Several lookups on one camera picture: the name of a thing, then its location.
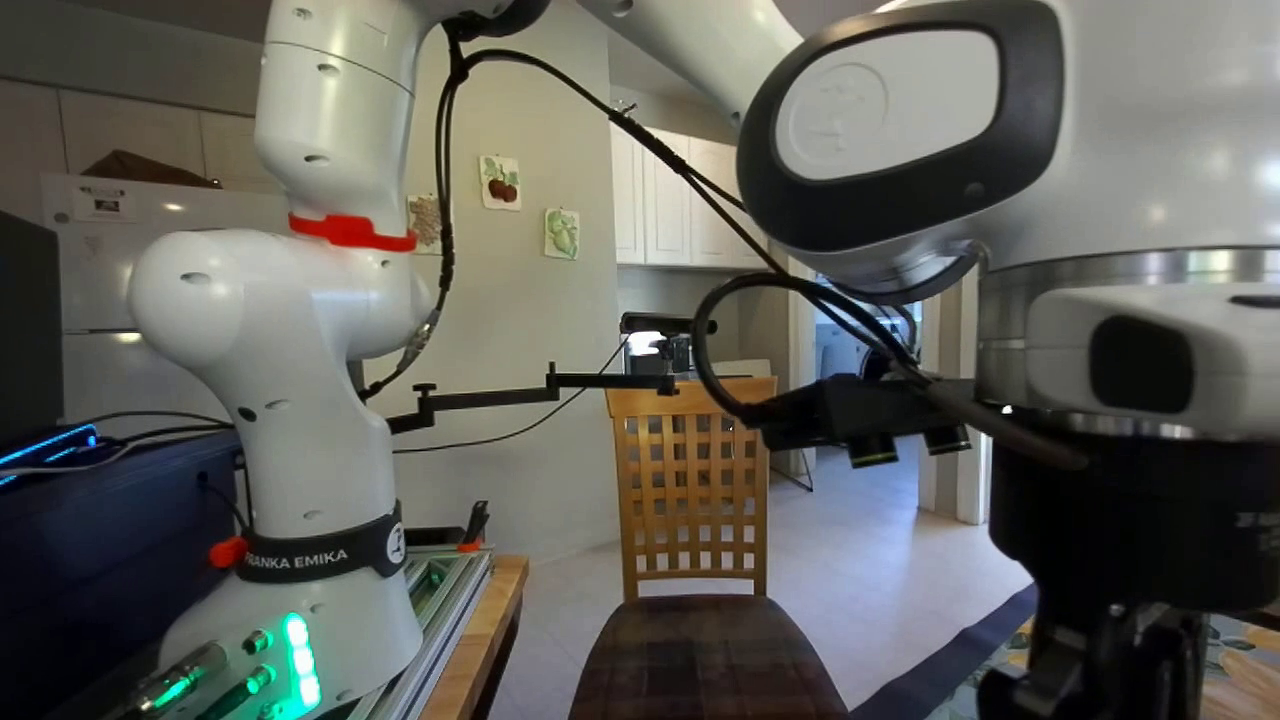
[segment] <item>floor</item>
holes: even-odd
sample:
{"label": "floor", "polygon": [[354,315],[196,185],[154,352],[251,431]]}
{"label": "floor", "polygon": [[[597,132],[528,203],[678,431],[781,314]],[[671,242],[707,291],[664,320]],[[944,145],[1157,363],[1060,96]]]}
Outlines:
{"label": "floor", "polygon": [[[915,512],[912,465],[819,456],[817,494],[773,489],[773,596],[819,648],[850,709],[1028,585],[983,528]],[[617,548],[535,563],[496,720],[566,720],[622,605]]]}

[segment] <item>wooden chair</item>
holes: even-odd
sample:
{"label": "wooden chair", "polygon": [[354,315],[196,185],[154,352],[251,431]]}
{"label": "wooden chair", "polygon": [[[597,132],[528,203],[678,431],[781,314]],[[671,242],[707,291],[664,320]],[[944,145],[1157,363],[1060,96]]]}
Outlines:
{"label": "wooden chair", "polygon": [[[765,402],[773,380],[734,380]],[[770,450],[700,384],[610,393],[626,605],[610,617],[573,717],[846,717],[819,657],[770,600]]]}

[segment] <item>black cable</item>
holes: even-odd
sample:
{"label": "black cable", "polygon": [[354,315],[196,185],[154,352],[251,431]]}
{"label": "black cable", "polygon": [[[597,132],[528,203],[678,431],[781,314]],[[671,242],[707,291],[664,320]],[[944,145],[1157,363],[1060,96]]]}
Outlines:
{"label": "black cable", "polygon": [[448,79],[442,88],[442,99],[435,99],[435,217],[442,217],[442,268],[435,268],[435,306],[432,306],[432,324],[428,334],[421,334],[403,352],[401,352],[401,363],[370,384],[361,393],[361,402],[371,402],[379,395],[389,384],[396,384],[418,362],[421,352],[432,345],[435,328],[442,328],[442,315],[445,315],[445,306],[448,306],[448,291],[451,291],[451,268],[458,268],[458,235],[451,235],[451,106],[458,106],[458,94],[463,88],[470,79],[470,62],[461,51],[461,41],[451,29],[445,29],[448,38]]}
{"label": "black cable", "polygon": [[244,512],[235,510],[235,498],[230,498],[223,489],[215,489],[210,472],[200,472],[200,489],[203,489],[210,498],[215,498],[215,502],[233,512],[235,534],[250,534],[250,522],[244,522]]}
{"label": "black cable", "polygon": [[908,324],[908,349],[921,349],[921,324],[906,306],[889,306],[889,314],[895,314]]}
{"label": "black cable", "polygon": [[396,450],[396,456],[428,456],[428,452],[461,452],[461,450],[487,450],[487,445],[505,445],[505,441],[515,441],[515,436],[528,436],[535,427],[544,427],[547,422],[555,422],[570,405],[575,405],[588,389],[575,389],[573,395],[566,395],[555,409],[547,409],[541,422],[526,424],[526,427],[514,427],[514,431],[499,431],[499,436],[478,436],[478,441],[458,441],[458,445],[426,445],[426,450]]}
{"label": "black cable", "polygon": [[250,477],[244,452],[235,456],[235,472],[240,472],[244,517],[251,522],[251,477]]}
{"label": "black cable", "polygon": [[828,310],[834,324],[841,324],[846,334],[853,334],[853,324],[846,315],[853,315],[858,324],[866,324],[866,334],[876,340],[876,349],[908,375],[908,380],[921,380],[921,368],[912,362],[912,352],[868,314],[862,310],[853,297],[841,297],[836,289],[828,284],[814,284],[814,282],[801,282],[801,275],[776,275],[776,274],[751,274],[751,275],[738,275],[721,289],[714,289],[697,315],[692,315],[692,368],[697,375],[707,384],[707,393],[717,395],[721,409],[728,409],[734,416],[749,416],[749,405],[739,405],[723,384],[721,375],[714,372],[714,352],[707,352],[707,337],[714,337],[714,314],[721,310],[721,302],[743,291],[743,289],[789,289],[789,291],[801,291],[806,302]]}
{"label": "black cable", "polygon": [[[622,114],[622,109],[604,106],[597,94],[588,94],[582,79],[573,79],[573,75],[561,71],[555,65],[547,65],[547,62],[541,62],[541,55],[514,51],[514,49],[485,49],[485,51],[471,51],[471,55],[470,55],[470,68],[487,65],[487,62],[528,65],[528,68],[541,68],[541,71],[555,75],[566,88],[573,88],[582,99],[588,99],[597,114],[604,114],[617,128],[626,128],[636,145],[644,145],[655,159],[664,159],[692,193],[700,193],[704,201],[707,201],[707,193],[714,193],[714,196],[743,210],[739,196],[734,196],[728,187],[721,187],[714,177],[704,177],[704,173],[692,167],[679,151],[671,151],[662,135],[652,135],[644,125],[636,125],[636,121],[627,115],[627,109]],[[717,210],[717,217],[721,217],[723,226],[738,228],[739,242],[749,242],[749,249],[751,249],[770,268],[786,274],[786,268],[751,242],[751,234],[743,234],[721,203],[714,203],[714,210]]]}
{"label": "black cable", "polygon": [[233,427],[219,416],[203,416],[203,414],[179,414],[179,409],[128,409],[128,414],[102,414],[102,416],[85,416],[82,424],[111,424],[111,422],[128,422],[128,416],[144,416],[144,422],[200,422],[200,424],[219,424]]}
{"label": "black cable", "polygon": [[159,450],[159,445],[185,445],[185,441],[200,441],[200,436],[213,436],[213,427],[156,427],[156,431],[138,431],[128,441],[121,441],[110,456],[102,462],[90,462],[90,465],[22,465],[22,469],[0,469],[3,477],[82,477],[82,472],[96,472],[96,469],[110,469],[110,465],[121,465],[124,456],[142,452],[142,450]]}

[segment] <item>robotic arm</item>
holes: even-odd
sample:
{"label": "robotic arm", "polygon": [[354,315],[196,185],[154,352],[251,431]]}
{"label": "robotic arm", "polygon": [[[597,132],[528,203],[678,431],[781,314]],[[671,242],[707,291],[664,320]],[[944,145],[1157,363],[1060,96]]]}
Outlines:
{"label": "robotic arm", "polygon": [[[644,38],[671,5],[592,10]],[[993,541],[1039,625],[993,717],[1197,717],[1199,613],[1280,590],[1278,14],[895,0],[789,51],[739,121],[743,203],[850,291],[979,262],[979,402],[1090,452],[997,445]]]}
{"label": "robotic arm", "polygon": [[[317,666],[281,704],[323,712],[421,648],[389,427],[346,363],[428,320],[401,187],[426,31],[541,10],[272,5],[255,142],[295,235],[179,234],[131,282],[144,337],[215,389],[255,477],[250,556],[163,666],[215,648],[250,675],[240,648],[299,619]],[[1278,596],[1280,10],[895,0],[806,46],[770,0],[585,10],[723,106],[743,203],[817,274],[921,302],[983,262],[983,402],[1093,456],[997,452],[993,535],[1044,594],[1035,657],[1069,652],[1055,629],[1104,639],[1154,605]]]}

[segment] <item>green light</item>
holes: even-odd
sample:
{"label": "green light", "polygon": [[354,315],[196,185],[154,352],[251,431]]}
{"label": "green light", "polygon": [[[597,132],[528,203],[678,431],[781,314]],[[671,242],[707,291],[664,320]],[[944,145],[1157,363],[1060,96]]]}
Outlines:
{"label": "green light", "polygon": [[163,686],[154,699],[144,699],[144,709],[147,709],[147,712],[159,712],[159,709],[185,699],[185,697],[200,686],[200,675],[203,675],[200,668],[177,675],[177,682]]}
{"label": "green light", "polygon": [[255,668],[255,671],[244,682],[250,697],[266,694],[270,686],[276,686],[276,668],[272,668],[272,666]]}
{"label": "green light", "polygon": [[322,704],[322,682],[303,675],[299,697],[303,697],[310,709],[317,709]]}
{"label": "green light", "polygon": [[281,699],[270,709],[270,720],[295,720],[295,717],[310,717],[303,709],[295,709],[294,699]]}
{"label": "green light", "polygon": [[310,646],[312,639],[310,619],[290,617],[286,619],[286,637],[290,637],[290,646]]}
{"label": "green light", "polygon": [[299,675],[317,675],[317,652],[295,648],[295,652],[294,652],[294,668],[295,668]]}

